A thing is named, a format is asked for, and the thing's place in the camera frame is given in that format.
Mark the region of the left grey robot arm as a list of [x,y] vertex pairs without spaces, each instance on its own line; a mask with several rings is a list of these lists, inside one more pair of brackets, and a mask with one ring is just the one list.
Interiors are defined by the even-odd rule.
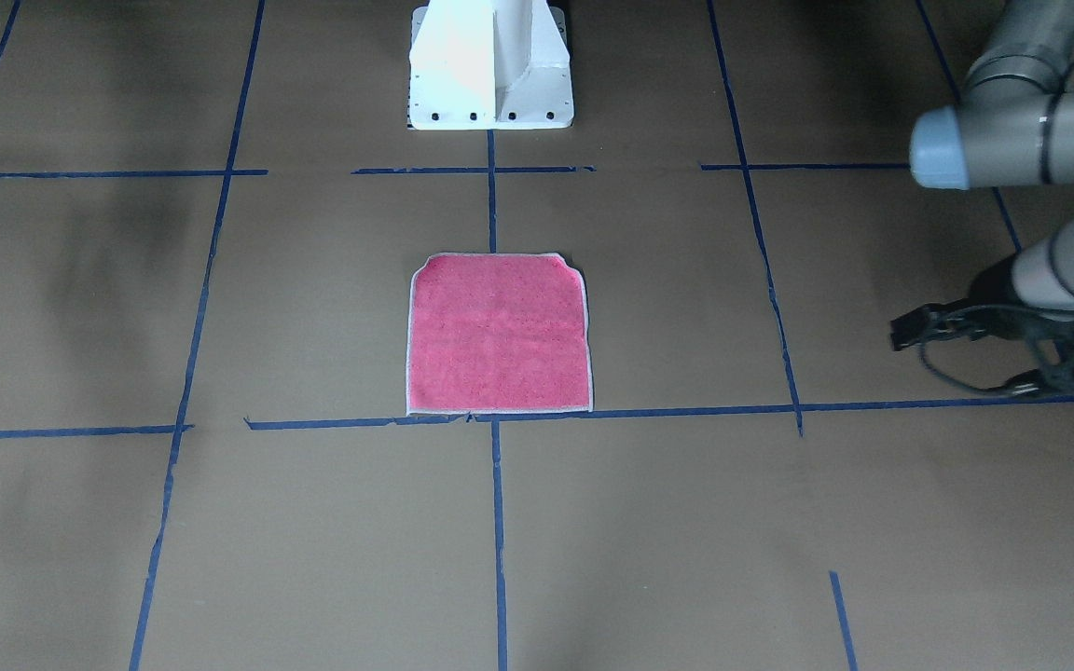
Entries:
[[[909,170],[927,188],[1074,184],[1074,1],[1008,1],[960,103],[914,123]],[[1035,366],[1000,386],[937,368],[933,341],[1026,345]],[[963,298],[892,320],[895,351],[916,349],[934,377],[985,398],[1074,395],[1074,220],[979,272]]]

